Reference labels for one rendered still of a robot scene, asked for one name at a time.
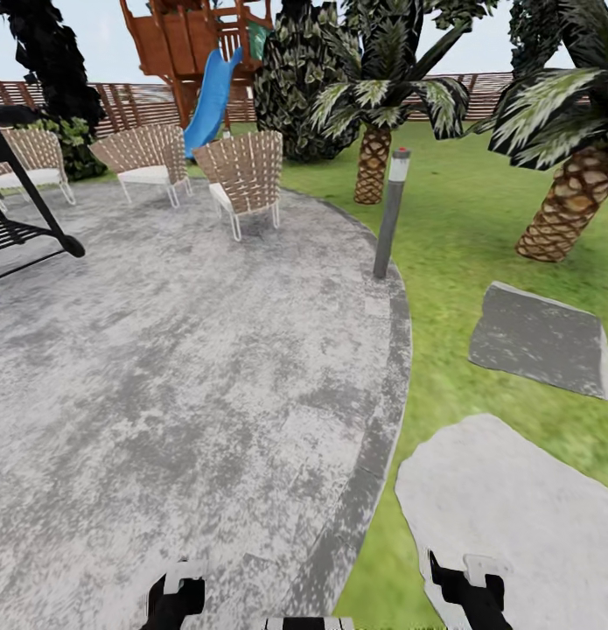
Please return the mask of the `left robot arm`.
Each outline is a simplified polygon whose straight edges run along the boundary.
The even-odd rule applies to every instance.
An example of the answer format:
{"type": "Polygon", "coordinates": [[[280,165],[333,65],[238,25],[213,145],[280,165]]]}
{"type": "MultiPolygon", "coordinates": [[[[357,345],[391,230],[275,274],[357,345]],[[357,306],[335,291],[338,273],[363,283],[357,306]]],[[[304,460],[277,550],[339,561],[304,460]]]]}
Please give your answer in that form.
{"type": "Polygon", "coordinates": [[[205,580],[213,561],[171,563],[162,581],[149,591],[149,620],[142,630],[180,630],[186,615],[205,607],[205,580]]]}

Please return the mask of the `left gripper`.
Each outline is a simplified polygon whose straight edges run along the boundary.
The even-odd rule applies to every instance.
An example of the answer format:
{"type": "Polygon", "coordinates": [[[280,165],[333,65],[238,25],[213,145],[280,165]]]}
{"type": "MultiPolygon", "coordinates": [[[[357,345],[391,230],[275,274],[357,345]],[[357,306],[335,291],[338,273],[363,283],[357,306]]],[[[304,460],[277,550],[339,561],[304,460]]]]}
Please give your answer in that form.
{"type": "Polygon", "coordinates": [[[148,617],[157,612],[170,612],[178,625],[184,623],[186,615],[201,613],[205,607],[205,580],[185,579],[184,586],[175,594],[164,594],[164,581],[155,583],[149,591],[148,617]]]}

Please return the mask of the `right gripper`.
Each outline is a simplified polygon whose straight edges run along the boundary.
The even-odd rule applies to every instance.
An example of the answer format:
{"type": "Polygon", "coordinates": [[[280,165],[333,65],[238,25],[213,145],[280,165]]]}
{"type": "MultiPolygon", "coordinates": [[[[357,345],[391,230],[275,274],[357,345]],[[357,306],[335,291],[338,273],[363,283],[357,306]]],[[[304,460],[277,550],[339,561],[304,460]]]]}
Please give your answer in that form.
{"type": "Polygon", "coordinates": [[[432,580],[441,586],[445,602],[459,604],[465,609],[467,620],[478,606],[490,606],[499,612],[504,610],[504,586],[500,578],[486,576],[486,587],[474,587],[465,578],[461,570],[440,567],[430,552],[432,580]]]}

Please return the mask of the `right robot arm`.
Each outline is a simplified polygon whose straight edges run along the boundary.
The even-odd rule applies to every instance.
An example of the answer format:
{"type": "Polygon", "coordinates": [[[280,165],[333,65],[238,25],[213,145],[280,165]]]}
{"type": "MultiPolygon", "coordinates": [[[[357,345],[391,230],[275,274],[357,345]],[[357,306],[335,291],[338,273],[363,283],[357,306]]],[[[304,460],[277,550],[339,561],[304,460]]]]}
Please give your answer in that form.
{"type": "Polygon", "coordinates": [[[513,576],[514,565],[467,552],[464,562],[465,570],[440,567],[430,552],[432,580],[441,586],[444,601],[462,606],[473,630],[513,630],[501,614],[504,586],[500,577],[513,576]]]}

